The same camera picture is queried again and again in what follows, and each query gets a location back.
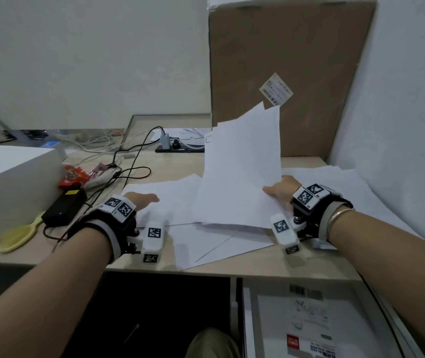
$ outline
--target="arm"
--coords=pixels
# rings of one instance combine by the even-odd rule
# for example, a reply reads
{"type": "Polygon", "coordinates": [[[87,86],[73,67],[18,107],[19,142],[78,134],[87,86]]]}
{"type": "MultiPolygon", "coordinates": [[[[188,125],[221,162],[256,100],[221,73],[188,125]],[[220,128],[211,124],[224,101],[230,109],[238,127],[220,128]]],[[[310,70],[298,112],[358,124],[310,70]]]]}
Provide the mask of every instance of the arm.
{"type": "MultiPolygon", "coordinates": [[[[126,194],[137,210],[156,195],[126,194]]],[[[0,357],[59,357],[111,257],[108,238],[84,228],[0,296],[0,357]]]]}
{"type": "MultiPolygon", "coordinates": [[[[299,187],[293,177],[284,176],[263,190],[289,202],[299,187]]],[[[329,241],[425,337],[425,240],[348,211],[332,225],[329,241]]]]}

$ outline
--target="khaki pants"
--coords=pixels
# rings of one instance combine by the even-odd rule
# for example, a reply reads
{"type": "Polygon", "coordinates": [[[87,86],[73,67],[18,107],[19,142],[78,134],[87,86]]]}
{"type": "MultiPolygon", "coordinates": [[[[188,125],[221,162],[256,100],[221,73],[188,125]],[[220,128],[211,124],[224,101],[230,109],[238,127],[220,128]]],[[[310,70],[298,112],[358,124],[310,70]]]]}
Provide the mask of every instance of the khaki pants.
{"type": "Polygon", "coordinates": [[[240,358],[239,348],[223,332],[207,328],[199,332],[189,344],[185,358],[240,358]]]}

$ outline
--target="hand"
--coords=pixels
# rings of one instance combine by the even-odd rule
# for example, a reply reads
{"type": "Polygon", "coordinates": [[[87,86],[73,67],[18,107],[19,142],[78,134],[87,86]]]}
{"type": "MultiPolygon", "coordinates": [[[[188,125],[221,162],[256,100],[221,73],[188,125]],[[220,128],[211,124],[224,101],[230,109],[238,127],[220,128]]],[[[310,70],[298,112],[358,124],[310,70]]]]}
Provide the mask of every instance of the hand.
{"type": "Polygon", "coordinates": [[[159,198],[154,193],[136,193],[127,192],[125,197],[136,205],[135,211],[139,211],[147,207],[152,202],[159,202],[159,198]]]}
{"type": "Polygon", "coordinates": [[[292,176],[282,176],[282,180],[274,186],[264,186],[262,190],[269,196],[277,197],[280,201],[290,203],[292,195],[299,189],[301,184],[292,176]]]}

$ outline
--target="desk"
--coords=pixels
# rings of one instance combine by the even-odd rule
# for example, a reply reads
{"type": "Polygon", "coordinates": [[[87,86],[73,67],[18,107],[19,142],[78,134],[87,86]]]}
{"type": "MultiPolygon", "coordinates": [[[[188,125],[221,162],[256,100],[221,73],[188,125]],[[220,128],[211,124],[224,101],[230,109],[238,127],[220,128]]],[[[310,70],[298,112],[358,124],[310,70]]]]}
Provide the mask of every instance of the desk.
{"type": "MultiPolygon", "coordinates": [[[[91,154],[86,152],[76,152],[65,161],[68,163],[78,163],[91,154]]],[[[95,161],[85,163],[85,169],[94,168],[98,162],[109,163],[111,156],[105,155],[95,161]]],[[[132,163],[132,159],[124,160],[121,164],[127,168],[132,163]]],[[[325,163],[318,157],[285,157],[282,158],[282,167],[321,167],[325,163]]],[[[152,173],[146,179],[137,180],[135,183],[160,182],[177,180],[192,173],[200,176],[204,171],[204,155],[201,153],[175,154],[175,153],[155,153],[152,149],[144,149],[138,156],[135,166],[148,166],[152,173]]],[[[143,171],[138,170],[134,176],[141,176],[143,171]]],[[[122,180],[116,185],[107,189],[101,199],[106,198],[106,193],[120,193],[123,186],[122,180]]],[[[43,225],[39,231],[27,244],[8,254],[0,254],[0,264],[14,265],[36,265],[43,261],[55,245],[55,241],[45,238],[42,234],[43,225]]],[[[66,228],[55,228],[50,232],[53,236],[61,236],[66,228]]],[[[267,231],[269,238],[276,244],[274,235],[267,231]]],[[[109,270],[126,271],[151,271],[161,273],[179,273],[175,264],[174,248],[171,237],[167,236],[164,253],[161,261],[155,265],[143,264],[139,255],[124,255],[108,265],[109,270]]],[[[196,266],[180,273],[219,275],[219,276],[239,276],[239,277],[259,277],[259,278],[311,278],[330,280],[361,280],[352,265],[338,252],[319,251],[309,247],[306,243],[301,245],[299,253],[292,256],[285,256],[278,246],[269,246],[264,249],[252,251],[238,256],[233,256],[224,260],[219,260],[210,264],[196,266]]]]}

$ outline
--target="deli logo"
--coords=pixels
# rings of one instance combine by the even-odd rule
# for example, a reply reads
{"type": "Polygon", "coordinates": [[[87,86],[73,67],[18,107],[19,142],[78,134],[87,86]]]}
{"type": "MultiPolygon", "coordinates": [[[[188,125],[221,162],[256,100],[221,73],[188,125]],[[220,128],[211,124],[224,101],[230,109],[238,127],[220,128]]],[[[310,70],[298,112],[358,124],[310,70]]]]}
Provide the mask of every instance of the deli logo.
{"type": "Polygon", "coordinates": [[[287,346],[289,348],[299,350],[299,338],[296,337],[296,336],[292,336],[290,334],[287,334],[287,346]]]}

